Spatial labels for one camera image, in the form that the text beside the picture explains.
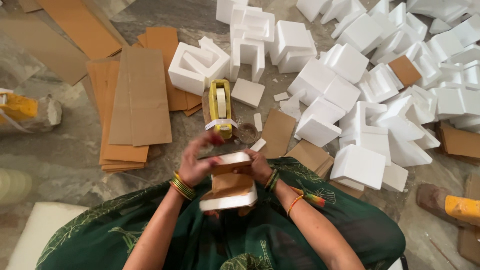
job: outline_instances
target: gray floor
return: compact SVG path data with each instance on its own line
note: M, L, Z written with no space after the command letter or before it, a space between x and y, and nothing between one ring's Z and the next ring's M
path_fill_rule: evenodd
M178 29L179 40L198 45L202 36L213 38L227 53L229 27L215 20L215 0L96 0L111 18L114 26L130 43L148 26L169 25ZM378 0L361 0L371 9ZM390 3L390 9L399 0ZM250 5L262 7L275 14L276 20L305 23L312 31L318 51L327 51L334 44L330 34L334 20L320 24L321 16L309 23L295 7L296 0L250 0ZM62 33L44 12L37 12L44 21ZM5 11L0 8L0 16ZM428 25L431 19L420 17ZM266 120L270 108L277 108L272 95L285 92L296 73L279 74L270 60L260 83L265 92L258 109L234 102L239 121L253 122L253 114L260 112ZM240 77L250 79L251 69L242 66ZM61 81L40 61L29 55L0 31L0 87L14 89L18 94L42 97L51 94L63 105L62 124L52 132L35 135L0 137L0 167L28 172L35 177L34 192L25 202L0 207L0 270L8 263L25 222L37 201L58 201L93 206L104 200L155 185L169 178L179 166L180 154L187 142L203 129L203 116L199 111L190 117L182 112L170 114L173 143L162 146L161 157L142 170L107 175L98 166L101 130L98 116L88 101L82 84L70 86ZM293 137L289 149L297 144ZM332 155L338 150L338 140L325 147ZM478 269L460 257L456 251L457 228L439 220L417 207L415 194L420 183L433 183L450 188L455 195L463 195L463 185L471 172L480 173L478 167L468 165L433 151L430 165L407 168L408 182L404 193L385 190L368 191L361 199L387 213L398 222L407 238L407 256L413 270L453 270L451 264L433 244L441 249L450 262L460 270Z

